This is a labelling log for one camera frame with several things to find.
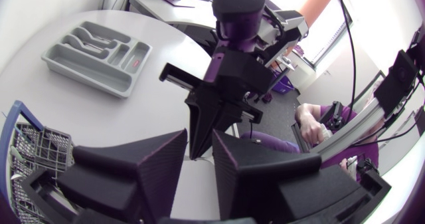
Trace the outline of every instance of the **robotic arm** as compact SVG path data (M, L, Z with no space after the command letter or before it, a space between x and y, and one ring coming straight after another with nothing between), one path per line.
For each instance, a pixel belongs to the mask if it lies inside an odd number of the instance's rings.
M375 92L377 99L328 139L327 145L320 145L321 150L312 149L312 154L268 150L220 132L241 122L242 116L254 123L261 121L261 111L244 103L244 95L265 93L272 80L271 62L307 35L299 13L273 12L264 3L214 0L220 41L204 79L172 64L166 64L161 73L160 80L190 92L185 101L191 111L190 158L200 157L214 144L222 220L253 217L259 223L360 223L390 186L375 173L366 173L360 186L339 167L319 170L321 161L392 113L392 106L410 93L417 77L418 67L412 59L423 64L423 60L411 58L412 53L422 53L401 51ZM388 88L392 89L391 99L384 95ZM186 135L183 130L111 148L79 146L73 151L76 163L57 181L40 169L23 182L23 188L43 213L51 220L57 217L58 223L142 223L141 218L146 223L185 223L160 218L171 213ZM73 208L52 198L56 184ZM253 219L228 222L255 223Z
M265 0L214 0L219 38L204 80L167 64L160 80L190 91L190 158L211 147L212 130L225 131L242 116L260 123L262 112L243 102L247 92L265 94L273 60L306 37L304 18L296 11L271 11Z

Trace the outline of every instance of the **metal frame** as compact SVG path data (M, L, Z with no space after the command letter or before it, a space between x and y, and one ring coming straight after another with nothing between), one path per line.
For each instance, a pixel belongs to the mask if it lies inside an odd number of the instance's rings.
M376 125L383 116L384 110L379 106L379 102L375 98L340 131L320 145L312 148L310 152L320 154L322 161L327 161L357 141L365 132Z

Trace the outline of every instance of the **purple shirt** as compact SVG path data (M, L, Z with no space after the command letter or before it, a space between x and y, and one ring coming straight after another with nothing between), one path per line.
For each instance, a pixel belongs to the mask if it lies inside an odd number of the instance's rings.
M330 108L330 106L320 106L320 116L323 116L325 112ZM344 107L343 111L341 113L341 116L344 120L347 120L348 114L350 113L350 108ZM357 114L355 112L351 113L352 120ZM363 160L365 158L370 158L372 162L378 167L378 161L379 161L379 149L378 149L378 143L368 144L364 146L354 147L354 148L347 148L346 150L343 150L339 154L333 156L326 162L323 162L321 164L321 168L327 168L329 166L339 164L344 158L351 158L353 156L357 156L358 160Z

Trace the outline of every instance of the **desk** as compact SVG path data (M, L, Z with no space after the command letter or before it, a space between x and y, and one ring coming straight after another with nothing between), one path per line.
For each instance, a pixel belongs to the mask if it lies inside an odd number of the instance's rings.
M128 99L50 71L41 54L83 21L99 23L152 48ZM211 58L192 39L164 22L130 12L91 11L55 21L30 38L0 74L0 111L21 100L40 120L72 136L76 145L105 147L189 129L188 92L159 74L167 62L202 78ZM4 119L0 119L3 129ZM214 166L185 161L172 217L218 219Z
M195 8L174 7L164 0L130 0L130 11L146 11L170 25L192 25L215 29L216 18L210 1L191 0Z

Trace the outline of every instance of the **hand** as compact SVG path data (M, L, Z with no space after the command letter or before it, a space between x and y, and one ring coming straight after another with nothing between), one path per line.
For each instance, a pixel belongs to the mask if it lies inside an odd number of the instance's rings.
M350 172L348 171L348 167L347 167L347 158L344 158L340 163L339 166L348 174L350 174Z
M316 119L310 116L304 116L301 118L301 136L303 139L310 144L320 144L324 141L323 133L321 132L321 126Z

